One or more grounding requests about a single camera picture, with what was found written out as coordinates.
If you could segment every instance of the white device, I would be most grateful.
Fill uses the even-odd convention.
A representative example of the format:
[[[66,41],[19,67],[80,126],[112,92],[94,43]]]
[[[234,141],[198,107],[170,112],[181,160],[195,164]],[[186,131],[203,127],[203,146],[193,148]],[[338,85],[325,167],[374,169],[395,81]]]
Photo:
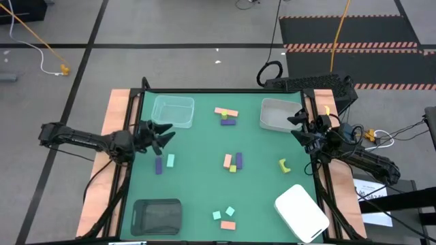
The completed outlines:
[[[327,216],[299,184],[281,194],[274,207],[292,233],[304,243],[312,242],[330,224]]]

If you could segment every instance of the clear plastic container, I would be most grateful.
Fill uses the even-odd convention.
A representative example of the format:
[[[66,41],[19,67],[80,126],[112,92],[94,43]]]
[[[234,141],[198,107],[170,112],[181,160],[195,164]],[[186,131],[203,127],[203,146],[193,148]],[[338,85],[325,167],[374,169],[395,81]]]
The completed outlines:
[[[301,108],[300,103],[265,98],[262,100],[260,126],[264,129],[286,133],[291,133],[291,130],[299,130],[302,126],[301,123],[293,125],[287,118],[294,116]]]
[[[188,129],[192,126],[193,107],[191,97],[159,95],[151,119],[159,124],[171,123],[174,127]]]

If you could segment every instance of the orange block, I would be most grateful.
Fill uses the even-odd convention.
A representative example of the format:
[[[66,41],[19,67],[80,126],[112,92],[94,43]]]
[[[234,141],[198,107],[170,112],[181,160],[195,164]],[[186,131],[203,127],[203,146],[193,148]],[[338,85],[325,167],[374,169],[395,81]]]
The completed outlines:
[[[221,221],[221,229],[236,230],[236,223],[231,221]]]
[[[223,109],[223,108],[215,108],[215,113],[217,113],[217,114],[220,114],[221,115],[221,113],[223,112],[223,111],[227,111],[227,115],[228,116],[238,116],[238,111],[234,111],[234,110],[227,110],[227,109]]]
[[[232,155],[226,154],[224,157],[224,168],[230,168],[230,164],[232,163]]]

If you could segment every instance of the green table surface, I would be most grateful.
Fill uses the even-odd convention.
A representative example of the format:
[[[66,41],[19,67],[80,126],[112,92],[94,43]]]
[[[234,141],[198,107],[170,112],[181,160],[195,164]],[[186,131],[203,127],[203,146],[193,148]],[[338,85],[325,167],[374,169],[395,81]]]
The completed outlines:
[[[149,93],[144,96],[141,120],[151,119],[156,96],[192,97],[193,124],[172,128],[176,135],[163,151],[162,175],[155,174],[155,154],[136,155],[121,227],[122,240],[188,240],[234,242],[300,242],[274,209],[275,199],[294,184],[302,185],[315,200],[312,176],[304,173],[309,155],[291,133],[259,126],[264,98],[301,103],[300,93]],[[239,111],[236,126],[221,126],[215,107]],[[235,174],[223,168],[225,154],[243,154],[243,169]],[[166,167],[175,154],[174,167]],[[292,170],[283,174],[279,159]],[[133,206],[138,199],[177,198],[183,207],[177,235],[131,234]],[[235,209],[233,216],[225,210]],[[212,213],[221,211],[221,220]],[[236,231],[220,229],[221,221],[236,222]],[[318,236],[313,242],[321,243]]]

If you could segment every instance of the purple block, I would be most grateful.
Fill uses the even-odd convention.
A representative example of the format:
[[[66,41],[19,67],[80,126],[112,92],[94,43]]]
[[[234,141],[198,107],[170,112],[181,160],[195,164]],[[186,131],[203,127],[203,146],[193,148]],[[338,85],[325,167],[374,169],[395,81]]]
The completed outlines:
[[[221,119],[221,125],[222,126],[230,126],[230,125],[236,125],[236,120],[234,119]]]
[[[156,157],[156,174],[162,174],[162,158]]]
[[[236,168],[243,168],[243,154],[241,152],[236,153]]]

